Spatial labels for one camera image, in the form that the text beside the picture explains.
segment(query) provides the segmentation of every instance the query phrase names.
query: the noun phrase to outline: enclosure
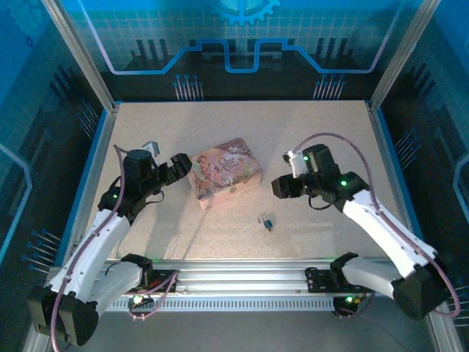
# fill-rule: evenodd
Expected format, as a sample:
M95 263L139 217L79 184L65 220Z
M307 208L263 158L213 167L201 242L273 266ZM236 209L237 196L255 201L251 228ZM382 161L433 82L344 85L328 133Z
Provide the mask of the enclosure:
M157 141L163 163L241 137L260 186L208 210L187 180L164 188L103 267L135 253L181 270L174 306L133 325L118 301L77 351L305 351L313 342L318 351L466 351L468 15L463 0L0 1L0 349L52 351L26 300L91 227L119 175L114 144ZM305 268L348 252L389 261L335 209L273 196L271 181L291 172L282 155L321 132L356 143L384 206L453 256L459 317L414 322L378 296L365 315L373 320L347 328L306 308L319 298ZM316 143L342 172L366 178L343 141ZM208 305L227 302L243 306ZM453 308L452 299L441 307Z

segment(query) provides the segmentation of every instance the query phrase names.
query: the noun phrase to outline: glass panel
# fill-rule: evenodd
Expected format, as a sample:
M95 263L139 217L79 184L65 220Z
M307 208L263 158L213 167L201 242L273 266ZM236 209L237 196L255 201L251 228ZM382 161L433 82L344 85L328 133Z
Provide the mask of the glass panel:
M346 100L371 97L420 1L63 3L116 100Z
M0 33L0 351L20 351L103 108L39 0L0 1Z
M422 233L455 256L468 341L469 6L443 0L383 104Z

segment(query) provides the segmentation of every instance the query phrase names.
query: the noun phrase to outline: gear logo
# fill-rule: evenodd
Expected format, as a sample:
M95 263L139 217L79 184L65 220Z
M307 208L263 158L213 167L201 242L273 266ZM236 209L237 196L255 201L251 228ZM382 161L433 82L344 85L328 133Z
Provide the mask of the gear logo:
M279 0L211 0L208 6L221 21L228 20L230 25L238 23L254 24L263 21L265 15L273 14L273 7L280 5Z
M34 37L44 20L40 0L0 0L0 10L7 10L28 37Z

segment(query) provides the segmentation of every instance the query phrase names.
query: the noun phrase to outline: beige table surface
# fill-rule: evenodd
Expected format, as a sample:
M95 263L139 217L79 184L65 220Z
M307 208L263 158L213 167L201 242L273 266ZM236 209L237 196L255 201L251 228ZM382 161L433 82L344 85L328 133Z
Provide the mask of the beige table surface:
M152 259L325 258L347 252L385 256L357 224L335 208L315 211L306 197L278 199L272 195L270 182L291 172L281 156L307 136L324 131L342 134L362 149L380 201L399 219L363 101L123 103L93 216L100 195L119 174L113 144L129 150L157 141L163 163L177 153L193 155L243 137L264 170L264 179L260 187L209 210L199 207L187 179L164 188L164 202L148 205L139 214L109 258L127 253ZM354 171L366 179L359 157L347 144L330 137L315 142L329 146L342 172ZM320 199L314 203L322 204ZM257 223L262 213L273 222L272 232Z

